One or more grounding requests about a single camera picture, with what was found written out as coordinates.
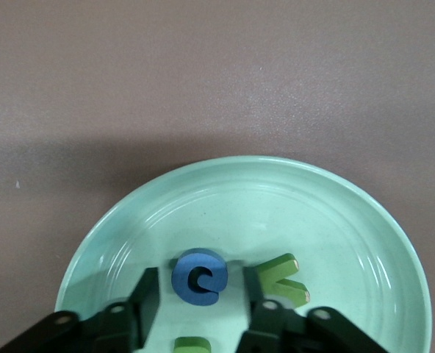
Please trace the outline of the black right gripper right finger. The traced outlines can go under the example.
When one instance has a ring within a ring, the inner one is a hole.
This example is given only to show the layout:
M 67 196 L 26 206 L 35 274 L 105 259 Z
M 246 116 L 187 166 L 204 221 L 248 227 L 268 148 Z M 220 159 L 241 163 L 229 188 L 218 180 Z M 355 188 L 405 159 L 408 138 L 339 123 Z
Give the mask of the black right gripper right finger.
M 305 316 L 267 299 L 255 268 L 243 270 L 250 309 L 248 328 L 237 352 L 382 352 L 383 347 L 331 307 L 316 307 Z

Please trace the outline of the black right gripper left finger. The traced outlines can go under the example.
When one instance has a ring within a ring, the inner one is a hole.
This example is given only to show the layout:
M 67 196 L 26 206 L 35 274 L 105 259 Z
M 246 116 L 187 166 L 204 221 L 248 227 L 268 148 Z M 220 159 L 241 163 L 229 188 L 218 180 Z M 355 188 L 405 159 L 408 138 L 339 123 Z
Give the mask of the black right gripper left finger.
M 159 308 L 159 269 L 147 268 L 129 297 L 82 320 L 54 312 L 4 344 L 0 352 L 134 352 L 145 347 Z

